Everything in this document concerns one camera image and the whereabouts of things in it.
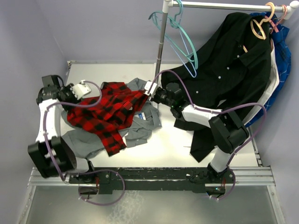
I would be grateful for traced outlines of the white garment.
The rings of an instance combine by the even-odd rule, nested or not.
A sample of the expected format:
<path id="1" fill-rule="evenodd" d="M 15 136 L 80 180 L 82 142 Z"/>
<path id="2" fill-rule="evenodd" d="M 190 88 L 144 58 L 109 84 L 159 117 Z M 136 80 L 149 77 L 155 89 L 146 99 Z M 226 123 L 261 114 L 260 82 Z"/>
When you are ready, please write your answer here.
<path id="1" fill-rule="evenodd" d="M 271 39 L 271 72 L 266 88 L 258 100 L 258 103 L 263 105 L 267 110 L 270 107 L 270 97 L 276 90 L 279 84 L 279 74 L 278 67 L 276 64 L 276 56 L 275 56 L 275 46 L 274 41 Z M 246 127 L 252 125 L 255 121 L 257 121 L 263 115 L 263 110 L 261 107 L 255 105 L 248 115 L 243 120 Z"/>

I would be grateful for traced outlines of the wooden hanger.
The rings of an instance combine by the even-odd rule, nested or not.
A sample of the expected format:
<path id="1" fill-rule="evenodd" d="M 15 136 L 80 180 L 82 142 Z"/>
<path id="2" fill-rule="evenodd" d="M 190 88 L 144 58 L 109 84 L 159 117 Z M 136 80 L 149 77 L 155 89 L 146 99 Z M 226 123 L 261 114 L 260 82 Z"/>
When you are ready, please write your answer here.
<path id="1" fill-rule="evenodd" d="M 239 32 L 242 53 L 260 55 L 266 50 L 273 50 L 269 22 L 274 15 L 275 9 L 272 2 L 268 2 L 266 5 L 271 7 L 268 16 L 245 14 L 245 18 L 242 20 L 243 24 L 240 26 L 242 31 Z"/>

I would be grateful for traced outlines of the blue checked shirt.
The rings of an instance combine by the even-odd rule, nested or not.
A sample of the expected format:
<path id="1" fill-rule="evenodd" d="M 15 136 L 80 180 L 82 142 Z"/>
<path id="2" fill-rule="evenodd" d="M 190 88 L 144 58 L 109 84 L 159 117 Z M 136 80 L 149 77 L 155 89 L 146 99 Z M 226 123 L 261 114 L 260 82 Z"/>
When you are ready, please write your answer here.
<path id="1" fill-rule="evenodd" d="M 290 74 L 292 66 L 292 55 L 285 42 L 290 29 L 282 24 L 278 24 L 277 28 L 279 31 L 277 33 L 273 32 L 271 34 L 271 39 L 274 41 L 275 46 L 275 56 L 276 64 L 278 67 L 279 84 L 272 96 L 270 97 L 270 107 L 267 110 L 269 110 L 274 104 L 279 92 L 283 88 Z"/>

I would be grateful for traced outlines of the red black plaid shirt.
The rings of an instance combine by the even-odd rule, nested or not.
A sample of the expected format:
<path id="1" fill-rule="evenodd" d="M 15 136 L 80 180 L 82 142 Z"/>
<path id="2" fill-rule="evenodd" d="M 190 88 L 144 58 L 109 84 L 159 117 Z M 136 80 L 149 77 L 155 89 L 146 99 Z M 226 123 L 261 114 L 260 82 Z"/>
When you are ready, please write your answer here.
<path id="1" fill-rule="evenodd" d="M 119 131 L 132 125 L 148 96 L 143 90 L 130 90 L 124 82 L 104 82 L 101 92 L 100 103 L 89 108 L 74 107 L 66 119 L 72 126 L 97 135 L 112 156 L 126 147 Z"/>

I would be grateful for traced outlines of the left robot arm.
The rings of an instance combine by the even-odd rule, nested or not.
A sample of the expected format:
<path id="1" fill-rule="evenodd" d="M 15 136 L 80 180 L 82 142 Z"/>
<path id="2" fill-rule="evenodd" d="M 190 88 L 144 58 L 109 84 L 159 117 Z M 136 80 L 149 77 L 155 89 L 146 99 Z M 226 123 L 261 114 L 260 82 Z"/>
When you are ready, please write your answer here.
<path id="1" fill-rule="evenodd" d="M 71 86 L 65 86 L 59 75 L 44 76 L 42 82 L 36 98 L 40 110 L 39 132 L 35 143 L 28 146 L 28 154 L 43 178 L 60 177 L 65 181 L 65 173 L 75 169 L 77 162 L 61 137 L 60 102 L 69 99 L 74 103 L 75 98 L 71 95 Z"/>

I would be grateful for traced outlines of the metal clothes rack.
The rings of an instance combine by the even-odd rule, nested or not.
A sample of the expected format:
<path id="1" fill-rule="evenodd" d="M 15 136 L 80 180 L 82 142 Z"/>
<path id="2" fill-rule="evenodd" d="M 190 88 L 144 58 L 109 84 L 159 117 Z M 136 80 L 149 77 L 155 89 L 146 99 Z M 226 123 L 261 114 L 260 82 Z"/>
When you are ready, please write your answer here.
<path id="1" fill-rule="evenodd" d="M 160 72 L 164 41 L 168 41 L 170 43 L 170 46 L 175 51 L 177 56 L 183 55 L 187 59 L 187 61 L 191 63 L 192 68 L 194 70 L 196 70 L 199 66 L 199 61 L 198 61 L 198 57 L 196 56 L 195 46 L 191 38 L 189 37 L 189 35 L 180 25 L 185 8 L 271 12 L 271 14 L 280 12 L 282 13 L 282 19 L 288 20 L 296 11 L 296 9 L 299 8 L 299 2 L 297 0 L 293 0 L 287 6 L 286 5 L 276 6 L 274 5 L 273 2 L 267 3 L 265 5 L 252 5 L 252 4 L 193 2 L 193 1 L 184 1 L 184 0 L 164 0 L 162 11 L 161 12 L 155 11 L 149 16 L 149 19 L 153 21 L 154 25 L 160 30 L 155 74 L 158 74 Z M 189 51 L 187 47 L 185 47 L 185 51 L 183 51 L 166 34 L 166 28 L 168 24 L 170 24 L 171 27 L 178 29 L 182 41 L 189 42 L 189 45 L 192 49 L 191 51 Z"/>

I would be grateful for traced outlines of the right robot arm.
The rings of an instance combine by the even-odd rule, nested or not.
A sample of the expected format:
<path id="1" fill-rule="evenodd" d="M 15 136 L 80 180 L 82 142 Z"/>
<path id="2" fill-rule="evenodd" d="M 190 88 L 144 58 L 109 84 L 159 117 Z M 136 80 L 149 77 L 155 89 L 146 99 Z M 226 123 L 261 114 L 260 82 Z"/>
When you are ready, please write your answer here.
<path id="1" fill-rule="evenodd" d="M 249 137 L 248 130 L 236 112 L 222 114 L 221 110 L 210 111 L 193 106 L 184 99 L 177 83 L 170 83 L 166 89 L 162 89 L 157 83 L 148 81 L 144 89 L 144 94 L 151 97 L 152 101 L 168 106 L 176 119 L 210 128 L 216 151 L 207 166 L 207 176 L 212 182 L 223 179 L 232 153 Z"/>

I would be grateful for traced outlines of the black base frame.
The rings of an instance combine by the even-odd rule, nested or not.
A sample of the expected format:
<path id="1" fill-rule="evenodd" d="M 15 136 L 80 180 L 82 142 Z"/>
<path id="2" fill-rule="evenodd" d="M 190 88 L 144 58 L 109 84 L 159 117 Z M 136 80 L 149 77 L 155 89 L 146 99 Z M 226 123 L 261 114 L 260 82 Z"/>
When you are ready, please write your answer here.
<path id="1" fill-rule="evenodd" d="M 115 190 L 190 191 L 223 195 L 226 184 L 233 184 L 235 175 L 230 169 L 217 174 L 206 168 L 149 168 L 149 167 L 91 167 L 83 174 L 72 174 L 70 184 L 95 186 L 99 194 Z"/>

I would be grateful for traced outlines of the pink hanger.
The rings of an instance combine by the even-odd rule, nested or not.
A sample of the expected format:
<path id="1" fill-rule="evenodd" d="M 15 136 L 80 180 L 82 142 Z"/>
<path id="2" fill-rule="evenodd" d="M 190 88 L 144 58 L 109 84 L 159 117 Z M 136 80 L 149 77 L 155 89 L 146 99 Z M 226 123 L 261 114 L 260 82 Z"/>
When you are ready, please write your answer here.
<path id="1" fill-rule="evenodd" d="M 287 12 L 288 12 L 287 6 L 281 5 L 281 7 L 283 8 L 283 14 L 279 18 L 275 18 L 274 20 L 269 20 L 271 34 L 273 32 L 277 33 L 279 31 L 277 26 L 285 19 L 286 15 L 287 15 Z"/>

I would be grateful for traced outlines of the teal hanger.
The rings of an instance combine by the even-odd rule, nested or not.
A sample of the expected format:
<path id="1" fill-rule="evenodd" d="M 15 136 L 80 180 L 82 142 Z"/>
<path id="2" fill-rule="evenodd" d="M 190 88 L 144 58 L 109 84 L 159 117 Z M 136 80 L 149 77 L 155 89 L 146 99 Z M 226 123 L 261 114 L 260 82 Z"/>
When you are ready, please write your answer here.
<path id="1" fill-rule="evenodd" d="M 169 9 L 173 6 L 174 3 L 178 4 L 179 11 L 173 16 L 169 16 Z M 164 0 L 163 7 L 161 11 L 155 11 L 149 16 L 149 20 L 153 22 L 153 24 L 158 28 L 160 31 L 159 35 L 159 46 L 158 46 L 158 54 L 157 54 L 157 61 L 156 61 L 156 72 L 160 71 L 161 63 L 162 63 L 162 54 L 163 54 L 163 47 L 164 41 L 167 40 L 170 44 L 172 49 L 175 51 L 177 56 L 184 56 L 188 62 L 191 63 L 193 68 L 196 70 L 199 66 L 198 57 L 196 55 L 195 46 L 187 34 L 187 32 L 183 29 L 180 25 L 182 15 L 184 11 L 183 2 L 180 0 Z M 181 40 L 183 41 L 183 45 L 185 50 L 182 50 L 174 40 L 172 40 L 166 34 L 166 27 L 170 25 L 171 28 L 178 30 Z"/>

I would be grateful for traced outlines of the light blue hanger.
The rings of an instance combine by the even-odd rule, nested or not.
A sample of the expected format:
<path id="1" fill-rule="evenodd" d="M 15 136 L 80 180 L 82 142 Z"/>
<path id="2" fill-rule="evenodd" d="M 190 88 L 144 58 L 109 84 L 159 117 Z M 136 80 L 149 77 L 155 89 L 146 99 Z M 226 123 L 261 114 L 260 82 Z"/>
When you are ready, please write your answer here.
<path id="1" fill-rule="evenodd" d="M 149 16 L 149 19 L 152 20 L 153 24 L 160 31 L 155 74 L 160 72 L 164 42 L 167 41 L 170 44 L 170 47 L 173 49 L 174 53 L 178 56 L 178 58 L 180 59 L 180 61 L 183 63 L 185 67 L 187 66 L 186 65 L 187 63 L 191 64 L 191 68 L 193 69 L 193 71 L 191 71 L 190 69 L 187 69 L 187 71 L 193 78 L 195 78 L 197 76 L 196 70 L 198 69 L 199 66 L 196 49 L 191 38 L 189 37 L 187 32 L 183 29 L 183 27 L 180 25 L 180 22 L 177 22 L 174 18 L 170 17 L 168 14 L 159 11 L 153 12 Z M 166 33 L 167 25 L 170 25 L 172 28 L 178 30 L 185 49 L 181 49 L 175 43 L 175 41 L 169 35 L 167 35 Z"/>

